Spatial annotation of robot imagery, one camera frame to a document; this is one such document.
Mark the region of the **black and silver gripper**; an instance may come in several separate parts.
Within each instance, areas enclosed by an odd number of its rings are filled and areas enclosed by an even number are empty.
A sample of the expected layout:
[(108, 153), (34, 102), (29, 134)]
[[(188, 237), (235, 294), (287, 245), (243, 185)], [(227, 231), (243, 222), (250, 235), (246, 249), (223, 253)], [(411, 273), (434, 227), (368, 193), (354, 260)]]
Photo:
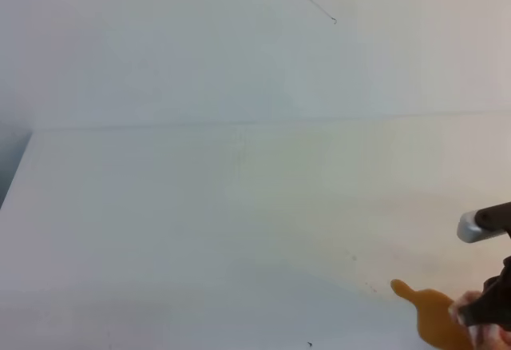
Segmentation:
[[(471, 244), (510, 235), (510, 213), (509, 202), (463, 213), (457, 236)], [(466, 326), (495, 324), (510, 331), (510, 257), (503, 260), (503, 265), (498, 276), (483, 284), (482, 294), (476, 300), (459, 308), (458, 314)]]

